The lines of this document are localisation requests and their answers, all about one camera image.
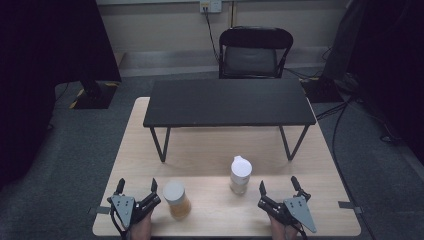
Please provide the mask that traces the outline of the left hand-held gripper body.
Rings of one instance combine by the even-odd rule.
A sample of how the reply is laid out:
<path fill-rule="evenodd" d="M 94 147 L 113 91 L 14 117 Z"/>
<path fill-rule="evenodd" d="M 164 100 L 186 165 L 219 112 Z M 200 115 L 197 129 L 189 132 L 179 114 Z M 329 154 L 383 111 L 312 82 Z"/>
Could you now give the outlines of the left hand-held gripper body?
<path fill-rule="evenodd" d="M 128 230 L 159 205 L 161 199 L 155 192 L 152 192 L 141 201 L 136 201 L 134 197 L 130 196 L 112 195 L 108 198 L 108 202 L 111 204 L 111 214 L 116 214 L 121 226 Z"/>

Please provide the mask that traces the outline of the black curtain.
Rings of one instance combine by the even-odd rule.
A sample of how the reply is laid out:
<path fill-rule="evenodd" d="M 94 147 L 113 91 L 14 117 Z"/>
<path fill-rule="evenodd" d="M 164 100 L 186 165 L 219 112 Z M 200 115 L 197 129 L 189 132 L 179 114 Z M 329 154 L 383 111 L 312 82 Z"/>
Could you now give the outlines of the black curtain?
<path fill-rule="evenodd" d="M 96 0 L 0 0 L 0 190 L 36 158 L 57 85 L 120 80 Z"/>

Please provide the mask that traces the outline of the dark hanging cloth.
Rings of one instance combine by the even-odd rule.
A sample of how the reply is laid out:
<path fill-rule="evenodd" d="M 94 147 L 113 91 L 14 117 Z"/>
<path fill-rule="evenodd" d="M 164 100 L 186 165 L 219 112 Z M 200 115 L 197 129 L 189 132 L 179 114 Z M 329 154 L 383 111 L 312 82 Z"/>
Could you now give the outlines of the dark hanging cloth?
<path fill-rule="evenodd" d="M 321 77 L 340 80 L 347 71 L 368 0 L 350 0 L 342 17 Z"/>

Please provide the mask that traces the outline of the black folding chair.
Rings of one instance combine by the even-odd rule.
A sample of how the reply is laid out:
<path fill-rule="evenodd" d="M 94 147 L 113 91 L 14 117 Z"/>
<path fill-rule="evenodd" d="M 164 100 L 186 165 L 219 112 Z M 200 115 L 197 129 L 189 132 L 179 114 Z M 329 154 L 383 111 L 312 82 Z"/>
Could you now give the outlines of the black folding chair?
<path fill-rule="evenodd" d="M 281 28 L 229 28 L 219 37 L 219 78 L 281 78 L 293 42 Z"/>

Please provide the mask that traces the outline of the person's left hand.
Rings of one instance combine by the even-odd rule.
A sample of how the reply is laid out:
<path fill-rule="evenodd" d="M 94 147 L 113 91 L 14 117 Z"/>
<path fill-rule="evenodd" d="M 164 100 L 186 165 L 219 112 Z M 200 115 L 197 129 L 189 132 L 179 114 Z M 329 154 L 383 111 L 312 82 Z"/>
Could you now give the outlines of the person's left hand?
<path fill-rule="evenodd" d="M 129 240 L 150 240 L 152 213 L 148 213 L 140 222 L 134 224 L 129 230 Z"/>

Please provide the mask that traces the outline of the black low shelf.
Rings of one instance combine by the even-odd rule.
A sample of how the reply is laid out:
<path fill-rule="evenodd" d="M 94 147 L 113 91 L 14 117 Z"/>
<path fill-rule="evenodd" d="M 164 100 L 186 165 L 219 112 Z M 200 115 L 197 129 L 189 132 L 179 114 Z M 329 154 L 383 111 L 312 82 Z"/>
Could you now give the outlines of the black low shelf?
<path fill-rule="evenodd" d="M 164 162 L 173 128 L 301 126 L 303 139 L 316 123 L 296 79 L 207 79 L 156 81 L 143 126 L 150 130 Z"/>

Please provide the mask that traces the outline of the person's right hand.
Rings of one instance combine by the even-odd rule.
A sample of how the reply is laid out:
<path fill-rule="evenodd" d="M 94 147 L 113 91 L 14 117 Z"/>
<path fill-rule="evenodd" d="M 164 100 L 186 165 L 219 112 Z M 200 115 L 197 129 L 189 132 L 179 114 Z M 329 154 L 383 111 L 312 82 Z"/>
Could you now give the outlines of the person's right hand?
<path fill-rule="evenodd" d="M 286 226 L 269 215 L 272 240 L 296 240 L 298 231 Z"/>

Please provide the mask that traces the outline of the white clear bottle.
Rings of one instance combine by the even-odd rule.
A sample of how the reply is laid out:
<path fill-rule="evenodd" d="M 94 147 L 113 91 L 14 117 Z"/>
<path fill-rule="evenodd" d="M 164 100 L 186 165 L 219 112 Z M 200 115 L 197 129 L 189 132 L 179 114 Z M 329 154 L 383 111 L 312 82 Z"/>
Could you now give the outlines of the white clear bottle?
<path fill-rule="evenodd" d="M 244 194 L 250 180 L 253 167 L 242 156 L 235 156 L 231 164 L 230 188 L 235 194 Z"/>

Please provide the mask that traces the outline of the jar with orange contents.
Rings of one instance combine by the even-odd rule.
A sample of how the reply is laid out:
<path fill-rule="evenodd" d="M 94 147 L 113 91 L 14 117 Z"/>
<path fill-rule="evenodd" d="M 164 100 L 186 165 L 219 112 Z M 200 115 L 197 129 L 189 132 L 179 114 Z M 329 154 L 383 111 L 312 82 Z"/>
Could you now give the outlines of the jar with orange contents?
<path fill-rule="evenodd" d="M 183 219 L 191 211 L 191 202 L 186 195 L 185 186 L 179 181 L 169 181 L 163 187 L 163 196 L 169 205 L 171 216 Z"/>

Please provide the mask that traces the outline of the black stand base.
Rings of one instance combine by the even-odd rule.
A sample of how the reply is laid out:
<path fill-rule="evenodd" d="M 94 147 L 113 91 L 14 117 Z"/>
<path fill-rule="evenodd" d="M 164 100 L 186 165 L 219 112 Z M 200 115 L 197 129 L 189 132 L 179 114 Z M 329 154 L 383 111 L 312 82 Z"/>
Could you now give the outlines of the black stand base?
<path fill-rule="evenodd" d="M 311 103 L 343 101 L 335 82 L 330 78 L 320 77 L 318 80 L 305 80 L 301 82 L 301 85 Z"/>
<path fill-rule="evenodd" d="M 83 89 L 71 103 L 70 109 L 108 109 L 119 87 L 116 82 L 82 81 Z"/>

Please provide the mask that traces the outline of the white wall socket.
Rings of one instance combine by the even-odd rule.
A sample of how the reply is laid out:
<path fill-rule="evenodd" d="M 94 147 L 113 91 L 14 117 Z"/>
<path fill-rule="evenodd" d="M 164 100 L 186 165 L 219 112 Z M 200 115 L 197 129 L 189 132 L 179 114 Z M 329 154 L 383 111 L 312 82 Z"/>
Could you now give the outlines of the white wall socket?
<path fill-rule="evenodd" d="M 199 9 L 201 13 L 221 13 L 222 0 L 200 0 Z"/>

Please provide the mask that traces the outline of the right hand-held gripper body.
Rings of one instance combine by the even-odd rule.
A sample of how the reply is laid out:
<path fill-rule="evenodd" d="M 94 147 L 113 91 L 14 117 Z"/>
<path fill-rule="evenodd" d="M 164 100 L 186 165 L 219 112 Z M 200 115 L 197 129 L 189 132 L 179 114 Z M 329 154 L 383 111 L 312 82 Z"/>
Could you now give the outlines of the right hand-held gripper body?
<path fill-rule="evenodd" d="M 300 224 L 312 233 L 317 232 L 314 220 L 304 196 L 284 199 L 277 203 L 266 195 L 262 195 L 258 207 L 283 225 L 296 227 Z"/>

